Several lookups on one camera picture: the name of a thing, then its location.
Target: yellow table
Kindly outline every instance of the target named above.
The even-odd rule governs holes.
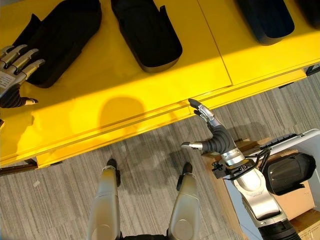
[[[15,40],[31,13],[43,19],[58,2],[25,0],[2,7],[0,48]],[[233,23],[219,20],[227,13],[233,21],[241,17],[235,5],[226,7],[231,2],[155,0],[158,7],[166,5],[183,54],[171,69],[149,74],[121,36],[110,0],[101,0],[100,30],[61,78],[48,89],[22,86],[21,95],[39,103],[1,109],[1,166],[37,156],[38,166],[47,167],[187,118],[193,115],[190,97],[216,108],[305,78],[301,68],[320,62],[320,32],[299,16],[293,15],[298,34],[275,45],[261,46],[245,34],[234,38],[222,26]],[[244,23],[234,29],[249,31]]]

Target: silver robotic hand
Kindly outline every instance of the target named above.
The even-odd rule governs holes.
[[[7,46],[0,52],[0,107],[17,108],[36,104],[38,101],[20,96],[20,86],[34,73],[45,60],[39,59],[30,64],[38,49],[27,51],[27,45]]]
[[[206,121],[213,137],[208,141],[184,142],[181,147],[221,155],[221,161],[213,164],[215,177],[232,181],[241,193],[242,203],[264,240],[299,240],[300,237],[288,221],[287,215],[268,192],[265,177],[256,168],[261,157],[262,166],[264,165],[270,150],[266,149],[258,155],[246,158],[228,130],[206,106],[194,99],[189,99],[189,102],[195,108],[194,113]]]

